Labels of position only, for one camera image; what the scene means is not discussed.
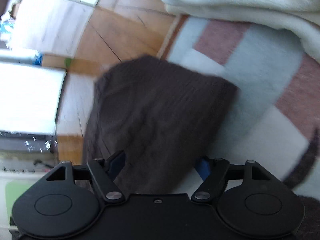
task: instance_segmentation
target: dark brown cloth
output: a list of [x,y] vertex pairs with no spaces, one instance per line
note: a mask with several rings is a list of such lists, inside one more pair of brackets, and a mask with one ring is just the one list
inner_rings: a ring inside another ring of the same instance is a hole
[[125,193],[169,193],[204,156],[237,87],[151,56],[120,63],[95,84],[83,163],[118,150]]

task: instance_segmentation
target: screw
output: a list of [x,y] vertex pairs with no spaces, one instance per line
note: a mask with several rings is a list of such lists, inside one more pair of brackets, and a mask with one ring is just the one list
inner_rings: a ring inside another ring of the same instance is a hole
[[110,199],[110,200],[117,200],[120,199],[122,197],[121,192],[118,191],[111,191],[108,194],[106,194],[106,198]]
[[210,194],[205,191],[199,191],[195,194],[195,198],[200,199],[200,200],[205,200],[205,199],[210,198]]

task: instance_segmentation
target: white blanket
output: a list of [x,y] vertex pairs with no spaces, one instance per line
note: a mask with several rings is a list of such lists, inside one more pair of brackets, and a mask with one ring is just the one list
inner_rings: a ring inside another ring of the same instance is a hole
[[320,0],[162,0],[172,14],[246,21],[288,29],[320,63]]

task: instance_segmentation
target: rug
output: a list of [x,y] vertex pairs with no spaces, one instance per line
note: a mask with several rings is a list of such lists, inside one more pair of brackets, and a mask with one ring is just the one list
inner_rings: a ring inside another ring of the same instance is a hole
[[[233,164],[256,160],[320,210],[320,66],[299,38],[288,30],[194,17],[182,18],[171,34],[162,58],[241,90],[206,154]],[[194,192],[201,182],[190,171],[176,192]],[[318,226],[300,238],[318,239]]]

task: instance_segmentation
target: folded garment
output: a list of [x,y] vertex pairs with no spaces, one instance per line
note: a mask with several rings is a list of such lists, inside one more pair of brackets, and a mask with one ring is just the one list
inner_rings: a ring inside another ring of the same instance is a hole
[[288,29],[320,63],[320,0],[162,0],[172,14],[263,24]]
[[237,87],[151,56],[116,65],[95,84],[83,163],[118,150],[125,193],[169,193],[206,154]]

